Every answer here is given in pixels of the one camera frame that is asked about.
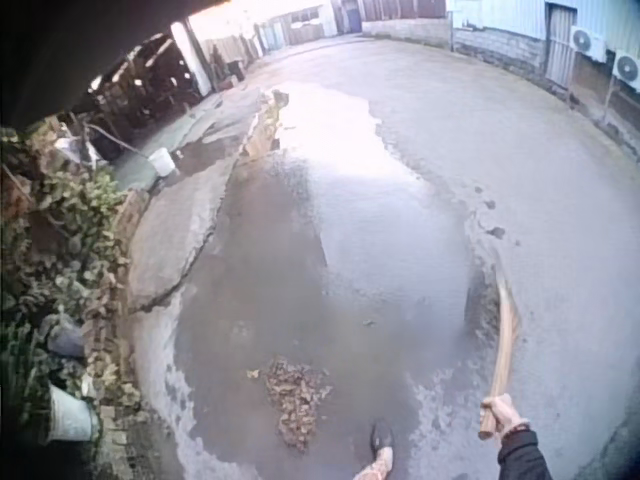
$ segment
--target white bucket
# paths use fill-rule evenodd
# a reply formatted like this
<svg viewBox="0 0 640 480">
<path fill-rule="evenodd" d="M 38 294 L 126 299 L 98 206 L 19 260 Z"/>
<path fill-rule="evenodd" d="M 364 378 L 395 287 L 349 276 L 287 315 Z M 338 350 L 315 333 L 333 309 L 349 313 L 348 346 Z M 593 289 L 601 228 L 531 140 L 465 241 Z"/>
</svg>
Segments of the white bucket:
<svg viewBox="0 0 640 480">
<path fill-rule="evenodd" d="M 99 428 L 99 420 L 91 407 L 83 400 L 50 385 L 51 425 L 50 440 L 88 442 Z"/>
<path fill-rule="evenodd" d="M 161 177 L 166 177 L 176 168 L 176 164 L 173 163 L 169 150 L 164 147 L 153 152 L 149 157 L 149 161 Z"/>
</svg>

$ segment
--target wet pavement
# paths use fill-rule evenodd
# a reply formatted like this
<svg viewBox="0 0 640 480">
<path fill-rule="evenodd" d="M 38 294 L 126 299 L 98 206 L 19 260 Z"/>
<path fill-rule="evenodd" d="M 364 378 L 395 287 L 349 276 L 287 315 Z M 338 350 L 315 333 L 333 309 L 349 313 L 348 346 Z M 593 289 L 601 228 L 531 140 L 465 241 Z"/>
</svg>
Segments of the wet pavement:
<svg viewBox="0 0 640 480">
<path fill-rule="evenodd" d="M 371 41 L 266 63 L 249 81 L 289 94 L 280 149 L 237 164 L 182 288 L 136 325 L 141 388 L 185 478 L 350 478 L 380 416 L 393 478 L 497 478 L 496 445 L 477 439 L 490 248 L 523 317 L 516 404 L 554 478 L 601 468 L 616 428 L 638 425 L 635 167 L 561 102 L 468 58 Z M 306 454 L 246 375 L 275 355 L 334 386 Z"/>
</svg>

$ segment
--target gate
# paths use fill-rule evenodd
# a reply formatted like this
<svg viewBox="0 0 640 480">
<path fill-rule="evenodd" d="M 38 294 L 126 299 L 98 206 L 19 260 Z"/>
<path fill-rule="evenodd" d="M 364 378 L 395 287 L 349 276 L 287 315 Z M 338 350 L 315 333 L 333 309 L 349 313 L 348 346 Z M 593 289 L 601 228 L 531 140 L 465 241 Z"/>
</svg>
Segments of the gate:
<svg viewBox="0 0 640 480">
<path fill-rule="evenodd" d="M 547 28 L 547 78 L 567 88 L 569 72 L 573 68 L 573 50 L 571 48 L 571 27 L 576 23 L 577 10 L 553 3 L 549 6 L 549 24 Z"/>
</svg>

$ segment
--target hand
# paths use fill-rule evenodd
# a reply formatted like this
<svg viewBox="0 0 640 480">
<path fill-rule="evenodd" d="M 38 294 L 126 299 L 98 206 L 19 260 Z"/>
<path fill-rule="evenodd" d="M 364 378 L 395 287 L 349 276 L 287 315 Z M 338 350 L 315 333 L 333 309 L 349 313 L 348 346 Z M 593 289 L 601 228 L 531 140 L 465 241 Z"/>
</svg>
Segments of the hand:
<svg viewBox="0 0 640 480">
<path fill-rule="evenodd" d="M 522 418 L 516 411 L 513 401 L 511 401 L 511 395 L 508 393 L 485 398 L 482 401 L 482 407 L 489 409 L 495 417 L 497 433 L 500 438 L 522 425 L 529 425 L 529 420 Z"/>
</svg>

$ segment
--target black sleeve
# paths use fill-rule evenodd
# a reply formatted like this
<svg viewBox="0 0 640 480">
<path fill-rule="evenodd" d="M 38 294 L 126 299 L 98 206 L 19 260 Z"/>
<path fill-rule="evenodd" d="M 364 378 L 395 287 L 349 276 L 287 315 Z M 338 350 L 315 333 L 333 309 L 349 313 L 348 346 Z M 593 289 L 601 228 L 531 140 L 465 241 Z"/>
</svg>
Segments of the black sleeve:
<svg viewBox="0 0 640 480">
<path fill-rule="evenodd" d="M 505 437 L 498 463 L 500 480 L 552 480 L 547 462 L 538 450 L 538 436 L 532 430 Z"/>
</svg>

